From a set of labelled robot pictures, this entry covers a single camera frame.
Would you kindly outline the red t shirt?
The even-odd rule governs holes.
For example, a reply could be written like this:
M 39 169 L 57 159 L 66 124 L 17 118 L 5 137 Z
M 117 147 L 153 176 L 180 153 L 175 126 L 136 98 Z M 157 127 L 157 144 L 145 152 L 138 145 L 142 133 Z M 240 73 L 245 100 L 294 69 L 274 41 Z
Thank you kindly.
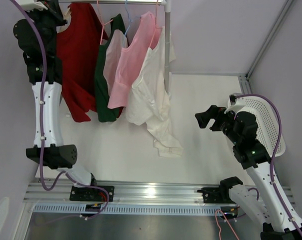
M 95 68 L 103 31 L 94 8 L 89 3 L 71 3 L 70 24 L 57 34 L 56 51 L 62 61 L 62 96 L 73 120 L 89 122 L 89 111 L 96 111 Z

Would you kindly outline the beige wooden hanger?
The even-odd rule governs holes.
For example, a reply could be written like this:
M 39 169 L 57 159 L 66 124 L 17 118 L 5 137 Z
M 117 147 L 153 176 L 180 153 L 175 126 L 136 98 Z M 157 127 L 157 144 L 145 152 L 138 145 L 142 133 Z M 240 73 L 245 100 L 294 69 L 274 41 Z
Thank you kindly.
M 66 20 L 66 24 L 59 27 L 58 33 L 64 32 L 71 24 L 71 8 L 68 6 L 67 9 L 62 13 L 63 19 Z

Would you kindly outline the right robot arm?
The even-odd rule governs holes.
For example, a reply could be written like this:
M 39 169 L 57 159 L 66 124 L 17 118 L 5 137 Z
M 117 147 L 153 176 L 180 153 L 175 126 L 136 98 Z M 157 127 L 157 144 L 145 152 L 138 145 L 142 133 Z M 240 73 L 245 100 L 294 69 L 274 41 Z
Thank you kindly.
M 259 202 L 252 196 L 237 177 L 220 182 L 219 198 L 226 203 L 236 203 L 260 227 L 262 240 L 302 240 L 302 218 L 271 169 L 268 151 L 257 139 L 256 116 L 211 105 L 207 111 L 196 113 L 195 118 L 201 129 L 213 120 L 210 130 L 222 132 L 231 141 L 235 159 L 253 180 L 263 201 Z

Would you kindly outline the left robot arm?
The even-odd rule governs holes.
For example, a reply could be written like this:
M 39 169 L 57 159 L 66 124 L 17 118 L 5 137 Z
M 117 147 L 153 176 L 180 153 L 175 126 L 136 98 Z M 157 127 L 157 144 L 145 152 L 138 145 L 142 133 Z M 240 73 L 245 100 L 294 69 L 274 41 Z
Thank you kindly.
M 23 19 L 13 27 L 22 50 L 35 102 L 35 136 L 26 157 L 38 164 L 40 180 L 44 167 L 65 175 L 88 201 L 98 197 L 94 175 L 77 162 L 75 145 L 65 145 L 59 117 L 62 93 L 62 61 L 57 56 L 57 27 L 67 23 L 57 0 L 14 0 Z

